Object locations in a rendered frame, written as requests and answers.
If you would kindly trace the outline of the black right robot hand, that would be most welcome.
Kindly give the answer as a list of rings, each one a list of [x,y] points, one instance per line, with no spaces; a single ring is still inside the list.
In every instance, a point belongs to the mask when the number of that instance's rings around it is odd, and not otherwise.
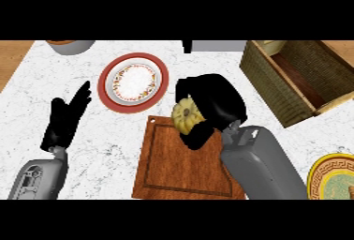
[[[204,74],[180,79],[176,84],[176,101],[192,98],[205,121],[198,123],[189,135],[180,134],[191,150],[207,143],[214,131],[223,131],[230,123],[248,120],[245,101],[229,80],[220,74]]]

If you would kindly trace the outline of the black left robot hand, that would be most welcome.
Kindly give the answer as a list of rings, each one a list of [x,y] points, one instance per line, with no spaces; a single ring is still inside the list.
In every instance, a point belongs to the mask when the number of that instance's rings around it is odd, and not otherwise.
[[[56,146],[70,147],[77,133],[78,121],[92,101],[90,94],[90,82],[86,82],[70,103],[65,103],[61,97],[52,100],[50,123],[40,144],[42,150],[50,151],[50,148]]]

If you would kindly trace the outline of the yellow pattypan squash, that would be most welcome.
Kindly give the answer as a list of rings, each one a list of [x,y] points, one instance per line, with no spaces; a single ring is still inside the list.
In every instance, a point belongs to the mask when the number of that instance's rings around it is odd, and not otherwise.
[[[183,98],[174,105],[171,119],[174,127],[185,135],[189,135],[195,125],[205,120],[191,97]]]

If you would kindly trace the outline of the olive wicker basket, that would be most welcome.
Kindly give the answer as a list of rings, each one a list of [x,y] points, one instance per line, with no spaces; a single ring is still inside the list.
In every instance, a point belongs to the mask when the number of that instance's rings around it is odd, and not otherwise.
[[[354,40],[285,41],[269,55],[250,40],[239,67],[288,128],[354,99]]]

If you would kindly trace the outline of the brown wooden cutting board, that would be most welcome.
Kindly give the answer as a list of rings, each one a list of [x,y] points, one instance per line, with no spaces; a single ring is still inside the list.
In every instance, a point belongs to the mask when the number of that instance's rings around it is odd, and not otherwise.
[[[132,197],[244,200],[244,189],[220,159],[222,149],[219,131],[214,131],[199,150],[189,150],[171,119],[149,115]]]

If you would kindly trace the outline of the grey appliance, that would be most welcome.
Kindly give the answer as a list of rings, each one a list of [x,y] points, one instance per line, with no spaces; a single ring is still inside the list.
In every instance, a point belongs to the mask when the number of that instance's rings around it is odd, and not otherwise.
[[[192,52],[242,52],[245,40],[185,40],[185,53]]]

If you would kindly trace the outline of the red rimmed white plate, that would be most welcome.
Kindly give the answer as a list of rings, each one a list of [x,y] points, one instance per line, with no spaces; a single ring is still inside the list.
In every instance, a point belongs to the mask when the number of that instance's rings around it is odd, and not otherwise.
[[[163,60],[145,52],[118,57],[99,76],[99,98],[118,113],[139,113],[161,100],[168,87]]]

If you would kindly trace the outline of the pale jar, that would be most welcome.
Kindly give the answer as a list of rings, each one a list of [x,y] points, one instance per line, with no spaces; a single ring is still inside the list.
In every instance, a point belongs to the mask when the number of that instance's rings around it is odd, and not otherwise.
[[[257,41],[261,49],[269,55],[275,55],[281,52],[281,49],[286,43],[285,40],[258,40]]]

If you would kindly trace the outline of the grey pot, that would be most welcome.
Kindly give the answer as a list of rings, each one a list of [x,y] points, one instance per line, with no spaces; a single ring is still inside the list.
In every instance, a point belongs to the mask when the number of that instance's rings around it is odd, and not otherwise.
[[[84,53],[95,44],[95,40],[49,40],[53,50],[62,55]]]

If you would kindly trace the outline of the yellow patterned plate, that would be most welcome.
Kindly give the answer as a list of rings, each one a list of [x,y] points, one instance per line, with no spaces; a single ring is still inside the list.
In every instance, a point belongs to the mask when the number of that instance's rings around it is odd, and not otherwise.
[[[311,200],[354,200],[354,155],[323,156],[307,175],[307,197]]]

